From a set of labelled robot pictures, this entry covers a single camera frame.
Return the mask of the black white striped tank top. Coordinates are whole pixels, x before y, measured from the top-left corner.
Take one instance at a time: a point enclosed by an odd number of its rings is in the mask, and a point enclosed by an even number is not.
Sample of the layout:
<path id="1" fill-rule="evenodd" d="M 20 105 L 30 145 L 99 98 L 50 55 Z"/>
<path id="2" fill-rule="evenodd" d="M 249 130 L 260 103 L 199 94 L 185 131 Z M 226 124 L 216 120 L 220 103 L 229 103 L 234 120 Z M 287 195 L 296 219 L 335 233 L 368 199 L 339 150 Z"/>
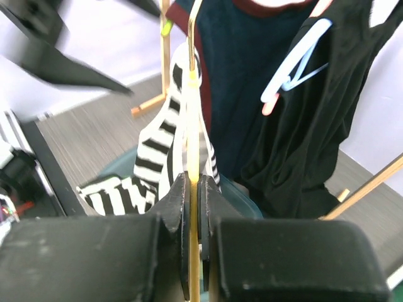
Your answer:
<path id="1" fill-rule="evenodd" d="M 174 51 L 170 87 L 160 111 L 140 131 L 131 176 L 110 174 L 77 188 L 80 198 L 99 215 L 144 214 L 170 190 L 186 166 L 188 45 Z"/>

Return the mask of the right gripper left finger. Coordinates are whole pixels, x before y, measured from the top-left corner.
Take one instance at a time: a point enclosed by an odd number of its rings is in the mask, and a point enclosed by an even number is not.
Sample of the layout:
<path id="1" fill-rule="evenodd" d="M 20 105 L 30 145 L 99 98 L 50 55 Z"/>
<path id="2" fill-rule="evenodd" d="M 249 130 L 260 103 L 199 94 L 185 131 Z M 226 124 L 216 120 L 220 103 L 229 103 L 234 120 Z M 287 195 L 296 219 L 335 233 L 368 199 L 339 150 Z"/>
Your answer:
<path id="1" fill-rule="evenodd" d="M 189 191 L 180 174 L 143 215 L 13 224 L 1 244 L 1 300 L 184 301 Z"/>

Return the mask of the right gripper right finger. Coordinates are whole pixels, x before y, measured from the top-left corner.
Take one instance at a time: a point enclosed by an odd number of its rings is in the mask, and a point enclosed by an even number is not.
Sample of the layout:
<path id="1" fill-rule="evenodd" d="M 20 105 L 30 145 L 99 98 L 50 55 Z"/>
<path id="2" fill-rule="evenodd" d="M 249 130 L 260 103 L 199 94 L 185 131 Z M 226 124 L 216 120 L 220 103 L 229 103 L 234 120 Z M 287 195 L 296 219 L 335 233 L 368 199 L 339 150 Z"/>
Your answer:
<path id="1" fill-rule="evenodd" d="M 198 194 L 207 301 L 390 301 L 355 224 L 246 218 L 209 176 Z"/>

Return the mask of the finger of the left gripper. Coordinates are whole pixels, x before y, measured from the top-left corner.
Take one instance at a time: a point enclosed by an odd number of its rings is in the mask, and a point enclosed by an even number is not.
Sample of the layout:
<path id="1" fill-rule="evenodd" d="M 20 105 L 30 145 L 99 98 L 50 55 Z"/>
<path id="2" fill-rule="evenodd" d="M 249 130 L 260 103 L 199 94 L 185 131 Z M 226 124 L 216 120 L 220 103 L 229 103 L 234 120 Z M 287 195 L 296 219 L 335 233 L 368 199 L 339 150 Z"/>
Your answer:
<path id="1" fill-rule="evenodd" d="M 6 58 L 44 82 L 98 87 L 130 95 L 132 91 L 98 70 L 66 57 L 58 48 L 65 31 L 63 1 L 1 1 L 1 12 L 21 32 L 8 44 Z"/>
<path id="2" fill-rule="evenodd" d="M 155 18 L 161 15 L 159 6 L 153 0 L 127 0 L 127 2 Z"/>

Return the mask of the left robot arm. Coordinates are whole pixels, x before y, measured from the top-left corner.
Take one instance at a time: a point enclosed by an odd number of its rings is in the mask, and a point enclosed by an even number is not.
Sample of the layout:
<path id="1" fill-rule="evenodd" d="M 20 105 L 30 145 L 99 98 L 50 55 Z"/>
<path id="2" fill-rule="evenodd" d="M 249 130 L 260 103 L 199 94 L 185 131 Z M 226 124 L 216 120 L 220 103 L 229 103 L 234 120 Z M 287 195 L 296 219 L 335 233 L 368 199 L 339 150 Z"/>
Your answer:
<path id="1" fill-rule="evenodd" d="M 30 40 L 18 65 L 31 75 L 61 86 L 100 87 L 122 94 L 130 90 L 119 82 L 79 62 L 68 59 L 56 47 L 64 28 L 59 14 L 62 1 L 1 1 L 1 12 Z M 31 152 L 1 142 L 1 189 L 17 204 L 9 205 L 15 218 L 46 195 Z"/>

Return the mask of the yellow plastic hanger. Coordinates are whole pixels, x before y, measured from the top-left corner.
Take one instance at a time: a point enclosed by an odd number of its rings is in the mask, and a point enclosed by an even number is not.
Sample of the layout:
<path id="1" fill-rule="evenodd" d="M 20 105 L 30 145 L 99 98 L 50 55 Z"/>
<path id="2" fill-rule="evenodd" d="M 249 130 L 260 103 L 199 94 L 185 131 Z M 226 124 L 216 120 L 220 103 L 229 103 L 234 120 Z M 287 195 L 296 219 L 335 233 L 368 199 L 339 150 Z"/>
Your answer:
<path id="1" fill-rule="evenodd" d="M 188 20 L 188 82 L 184 87 L 184 96 L 188 98 L 186 109 L 187 133 L 187 168 L 190 180 L 190 230 L 189 230 L 189 286 L 190 301 L 200 300 L 200 252 L 198 243 L 198 195 L 197 184 L 200 168 L 200 137 L 198 103 L 200 92 L 195 60 L 195 25 L 202 1 L 193 3 Z"/>

